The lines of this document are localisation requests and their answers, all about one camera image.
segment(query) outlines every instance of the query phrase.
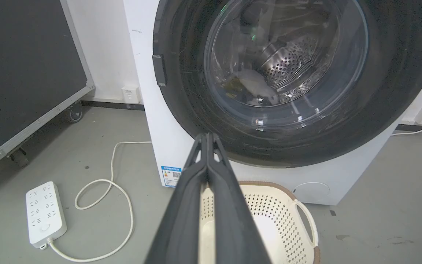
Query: black baseboard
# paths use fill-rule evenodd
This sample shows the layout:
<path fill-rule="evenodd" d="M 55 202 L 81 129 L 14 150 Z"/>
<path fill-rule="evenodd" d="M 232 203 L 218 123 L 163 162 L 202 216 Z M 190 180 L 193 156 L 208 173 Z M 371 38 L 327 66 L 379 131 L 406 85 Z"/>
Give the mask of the black baseboard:
<path fill-rule="evenodd" d="M 422 130 L 422 125 L 397 125 L 396 130 L 415 132 Z"/>
<path fill-rule="evenodd" d="M 81 101 L 81 103 L 82 105 L 85 105 L 85 106 L 144 111 L 144 105 L 142 104 L 125 104 L 125 103 L 94 102 L 94 101 Z M 398 125 L 396 130 L 414 132 L 414 131 L 422 130 L 422 126 L 421 125 Z"/>
<path fill-rule="evenodd" d="M 144 111 L 144 105 L 142 104 L 125 104 L 125 103 L 94 102 L 94 101 L 81 101 L 81 103 L 82 105 L 92 106 L 92 107 Z"/>

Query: power strip socket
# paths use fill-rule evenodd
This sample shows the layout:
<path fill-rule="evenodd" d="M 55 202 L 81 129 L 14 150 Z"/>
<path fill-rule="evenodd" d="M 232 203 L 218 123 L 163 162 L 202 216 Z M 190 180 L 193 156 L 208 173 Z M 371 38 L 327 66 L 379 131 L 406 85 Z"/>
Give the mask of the power strip socket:
<path fill-rule="evenodd" d="M 30 243 L 47 248 L 47 239 L 57 239 L 66 232 L 66 222 L 56 185 L 49 181 L 25 194 Z"/>

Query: gray floor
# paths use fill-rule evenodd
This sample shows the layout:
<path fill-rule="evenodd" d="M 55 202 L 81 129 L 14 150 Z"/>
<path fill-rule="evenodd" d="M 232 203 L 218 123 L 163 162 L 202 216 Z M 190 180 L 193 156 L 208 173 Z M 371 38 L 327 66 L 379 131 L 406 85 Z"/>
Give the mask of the gray floor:
<path fill-rule="evenodd" d="M 27 167 L 0 162 L 0 264 L 69 263 L 28 240 L 25 193 L 50 180 L 60 191 L 68 226 L 55 241 L 59 249 L 88 258 L 116 248 L 129 227 L 124 196 L 112 189 L 83 212 L 75 209 L 74 197 L 88 182 L 110 178 L 117 142 L 143 140 L 149 140 L 144 112 L 91 108 L 78 124 L 54 120 L 38 131 L 25 145 Z M 161 187 L 151 145 L 120 147 L 115 169 L 115 181 L 132 199 L 136 229 L 121 251 L 97 263 L 140 264 L 173 189 Z M 106 186 L 87 191 L 81 206 Z M 308 207 L 318 225 L 323 263 L 422 263 L 422 134 L 390 138 L 338 206 Z"/>

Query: door glass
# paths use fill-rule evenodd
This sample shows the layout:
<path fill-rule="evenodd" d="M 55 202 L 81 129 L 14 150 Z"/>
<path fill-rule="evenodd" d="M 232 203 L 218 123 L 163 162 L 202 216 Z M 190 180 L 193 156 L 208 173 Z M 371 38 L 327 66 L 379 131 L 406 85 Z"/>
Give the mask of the door glass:
<path fill-rule="evenodd" d="M 363 69 L 364 14 L 353 0 L 231 0 L 204 47 L 204 77 L 229 116 L 260 131 L 336 111 Z"/>

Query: caster wheel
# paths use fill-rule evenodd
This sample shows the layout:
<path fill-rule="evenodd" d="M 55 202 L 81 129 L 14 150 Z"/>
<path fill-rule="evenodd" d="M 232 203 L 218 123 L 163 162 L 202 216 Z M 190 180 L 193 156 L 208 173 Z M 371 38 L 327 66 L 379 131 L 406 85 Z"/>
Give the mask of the caster wheel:
<path fill-rule="evenodd" d="M 81 102 L 76 102 L 64 111 L 64 119 L 66 122 L 79 122 L 84 115 L 82 114 Z"/>
<path fill-rule="evenodd" d="M 29 164 L 29 160 L 27 157 L 25 157 L 25 151 L 21 148 L 18 148 L 16 151 L 14 151 L 10 158 L 12 162 L 14 162 L 18 167 L 25 167 L 25 165 Z"/>

